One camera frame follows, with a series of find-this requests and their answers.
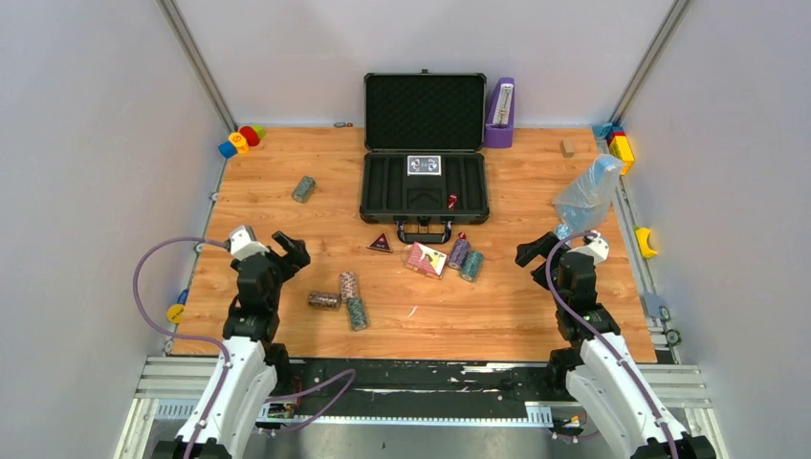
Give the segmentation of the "red playing card deck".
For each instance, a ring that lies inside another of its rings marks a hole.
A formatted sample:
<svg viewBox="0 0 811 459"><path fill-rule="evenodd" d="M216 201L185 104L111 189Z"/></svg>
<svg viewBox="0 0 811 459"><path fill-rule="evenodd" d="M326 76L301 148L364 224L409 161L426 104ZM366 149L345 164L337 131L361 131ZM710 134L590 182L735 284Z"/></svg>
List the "red playing card deck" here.
<svg viewBox="0 0 811 459"><path fill-rule="evenodd" d="M414 243L405 250L403 257L407 268L434 279L440 279L447 266L448 255L421 243Z"/></svg>

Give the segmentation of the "pink poker chip stack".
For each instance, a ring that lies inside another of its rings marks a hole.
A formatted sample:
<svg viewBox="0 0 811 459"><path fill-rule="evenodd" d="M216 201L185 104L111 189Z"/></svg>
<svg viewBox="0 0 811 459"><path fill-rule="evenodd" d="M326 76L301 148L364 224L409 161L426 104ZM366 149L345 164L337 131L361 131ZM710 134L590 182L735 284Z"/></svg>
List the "pink poker chip stack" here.
<svg viewBox="0 0 811 459"><path fill-rule="evenodd" d="M343 301L360 297L359 280L355 273L346 271L339 274L340 295Z"/></svg>

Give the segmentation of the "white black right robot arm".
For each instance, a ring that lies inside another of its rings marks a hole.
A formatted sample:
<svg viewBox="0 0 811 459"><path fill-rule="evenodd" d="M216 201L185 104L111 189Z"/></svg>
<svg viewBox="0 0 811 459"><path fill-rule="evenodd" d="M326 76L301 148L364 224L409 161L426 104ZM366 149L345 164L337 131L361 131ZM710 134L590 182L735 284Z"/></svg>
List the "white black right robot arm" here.
<svg viewBox="0 0 811 459"><path fill-rule="evenodd" d="M617 458L713 458L711 441L692 435L655 395L631 357L621 329L599 302L596 267L609 245L596 231L581 246L548 232L516 248L515 263L543 263L531 272L556 303L568 345L551 352L544 382L559 399L581 404Z"/></svg>

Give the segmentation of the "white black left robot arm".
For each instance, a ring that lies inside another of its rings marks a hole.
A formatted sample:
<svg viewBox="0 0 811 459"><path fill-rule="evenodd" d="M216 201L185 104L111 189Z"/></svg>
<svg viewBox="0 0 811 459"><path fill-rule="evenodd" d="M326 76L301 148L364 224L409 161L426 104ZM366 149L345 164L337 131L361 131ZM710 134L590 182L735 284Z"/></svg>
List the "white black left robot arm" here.
<svg viewBox="0 0 811 459"><path fill-rule="evenodd" d="M155 458L240 458L270 395L293 382L289 354L274 342L281 288L310 261L303 241L273 235L284 252L258 241L251 227L234 229L224 248L237 272L232 300L218 341L220 354L198 404L174 439L160 441Z"/></svg>

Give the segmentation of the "purple poker chip stack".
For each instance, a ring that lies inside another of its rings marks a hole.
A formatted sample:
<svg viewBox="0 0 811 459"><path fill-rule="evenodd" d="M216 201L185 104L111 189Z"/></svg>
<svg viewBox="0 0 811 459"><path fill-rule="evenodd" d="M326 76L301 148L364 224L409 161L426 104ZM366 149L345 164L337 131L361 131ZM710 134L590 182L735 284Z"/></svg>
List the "purple poker chip stack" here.
<svg viewBox="0 0 811 459"><path fill-rule="evenodd" d="M459 237L454 242L450 254L448 256L447 265L449 268L459 271L471 250L470 242L464 238Z"/></svg>

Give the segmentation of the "grey-green poker chip stack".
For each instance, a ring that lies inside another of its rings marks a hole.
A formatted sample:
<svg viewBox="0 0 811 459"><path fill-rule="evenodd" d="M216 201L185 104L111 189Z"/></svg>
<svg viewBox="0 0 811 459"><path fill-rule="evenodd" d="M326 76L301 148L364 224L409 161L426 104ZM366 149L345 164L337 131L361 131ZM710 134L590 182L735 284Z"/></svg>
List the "grey-green poker chip stack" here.
<svg viewBox="0 0 811 459"><path fill-rule="evenodd" d="M316 185L317 182L314 178L303 176L294 188L291 196L296 202L306 204L310 200Z"/></svg>

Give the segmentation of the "black poker set case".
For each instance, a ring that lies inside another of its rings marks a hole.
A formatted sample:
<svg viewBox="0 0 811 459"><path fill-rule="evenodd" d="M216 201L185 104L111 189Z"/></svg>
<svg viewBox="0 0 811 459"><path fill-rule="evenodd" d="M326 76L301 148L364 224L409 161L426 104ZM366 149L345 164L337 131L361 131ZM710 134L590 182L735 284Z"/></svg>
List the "black poker set case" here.
<svg viewBox="0 0 811 459"><path fill-rule="evenodd" d="M453 225L490 216L482 73L368 73L360 217L392 224L405 243L444 244ZM441 176L408 176L408 155L440 155ZM448 197L458 196L456 209Z"/></svg>

